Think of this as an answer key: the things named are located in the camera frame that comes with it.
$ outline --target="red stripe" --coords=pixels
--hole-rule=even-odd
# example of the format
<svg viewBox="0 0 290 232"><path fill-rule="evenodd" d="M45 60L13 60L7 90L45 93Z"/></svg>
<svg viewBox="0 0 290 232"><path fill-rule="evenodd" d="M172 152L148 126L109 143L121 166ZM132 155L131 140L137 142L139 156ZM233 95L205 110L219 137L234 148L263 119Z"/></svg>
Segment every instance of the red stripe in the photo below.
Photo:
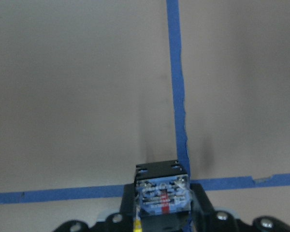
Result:
<svg viewBox="0 0 290 232"><path fill-rule="evenodd" d="M162 204L162 213L163 214L168 214L170 212L170 205L169 205L169 196L168 196L168 191L162 190L161 193L161 204Z"/></svg>

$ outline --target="blue tape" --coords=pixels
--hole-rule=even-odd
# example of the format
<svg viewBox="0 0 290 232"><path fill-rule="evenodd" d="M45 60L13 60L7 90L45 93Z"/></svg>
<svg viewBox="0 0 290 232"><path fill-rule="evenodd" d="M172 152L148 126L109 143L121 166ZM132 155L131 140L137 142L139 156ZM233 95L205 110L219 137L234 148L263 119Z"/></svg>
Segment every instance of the blue tape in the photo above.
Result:
<svg viewBox="0 0 290 232"><path fill-rule="evenodd" d="M0 204L121 197L123 185L0 193Z"/></svg>
<svg viewBox="0 0 290 232"><path fill-rule="evenodd" d="M204 190L227 190L227 189L250 189L250 188L265 188L290 186L290 174L275 174L269 178L264 178L262 181L254 180L251 176L216 178L192 180L191 183L199 183Z"/></svg>
<svg viewBox="0 0 290 232"><path fill-rule="evenodd" d="M270 178L263 179L262 181L253 180L251 176L241 176L191 180L191 183L201 184L206 191L279 187L290 186L290 174L276 174ZM52 190L0 193L0 204L108 198L121 197L122 195L123 185L62 188Z"/></svg>
<svg viewBox="0 0 290 232"><path fill-rule="evenodd" d="M178 161L184 166L190 176L187 135L185 130L185 87L181 64L181 36L178 0L167 0L166 5L168 13L177 157Z"/></svg>

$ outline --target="floor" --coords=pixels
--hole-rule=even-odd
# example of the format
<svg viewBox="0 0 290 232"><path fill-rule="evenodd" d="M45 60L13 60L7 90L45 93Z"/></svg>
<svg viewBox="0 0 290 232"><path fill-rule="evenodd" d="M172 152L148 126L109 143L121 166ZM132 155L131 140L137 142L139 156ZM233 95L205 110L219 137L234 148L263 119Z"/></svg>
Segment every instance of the floor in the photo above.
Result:
<svg viewBox="0 0 290 232"><path fill-rule="evenodd" d="M290 0L179 13L191 178L290 173ZM169 49L164 0L0 1L0 193L123 185L176 159ZM247 223L290 224L290 186L207 193ZM119 204L0 204L0 232L93 225Z"/></svg>

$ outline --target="blue painter's tape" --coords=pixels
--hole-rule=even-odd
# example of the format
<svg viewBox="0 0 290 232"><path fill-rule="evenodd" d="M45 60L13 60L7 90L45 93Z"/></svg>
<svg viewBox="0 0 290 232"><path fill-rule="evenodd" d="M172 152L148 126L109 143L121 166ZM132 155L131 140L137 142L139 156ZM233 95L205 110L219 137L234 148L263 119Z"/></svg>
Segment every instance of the blue painter's tape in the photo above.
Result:
<svg viewBox="0 0 290 232"><path fill-rule="evenodd" d="M229 177L192 180L191 183L199 183L204 190L227 190L227 189L251 189L265 187L290 186L290 174L276 174L263 181L253 180L251 176Z"/></svg>
<svg viewBox="0 0 290 232"><path fill-rule="evenodd" d="M0 193L0 204L121 197L123 185Z"/></svg>
<svg viewBox="0 0 290 232"><path fill-rule="evenodd" d="M191 183L201 184L206 191L279 187L290 186L290 174L276 174L262 181L253 180L251 176L241 176L191 180ZM123 185L7 192L0 193L0 204L121 197L122 194Z"/></svg>
<svg viewBox="0 0 290 232"><path fill-rule="evenodd" d="M177 157L190 176L187 135L185 130L185 87L181 64L181 36L178 0L167 0L166 5L168 13Z"/></svg>

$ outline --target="blue component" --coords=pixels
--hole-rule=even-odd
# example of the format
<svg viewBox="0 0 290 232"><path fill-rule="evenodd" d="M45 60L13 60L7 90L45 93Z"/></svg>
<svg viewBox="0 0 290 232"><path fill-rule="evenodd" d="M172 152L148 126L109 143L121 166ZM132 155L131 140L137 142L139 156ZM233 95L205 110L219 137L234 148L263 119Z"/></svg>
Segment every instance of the blue component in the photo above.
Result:
<svg viewBox="0 0 290 232"><path fill-rule="evenodd" d="M136 191L140 217L190 211L187 174L138 180Z"/></svg>

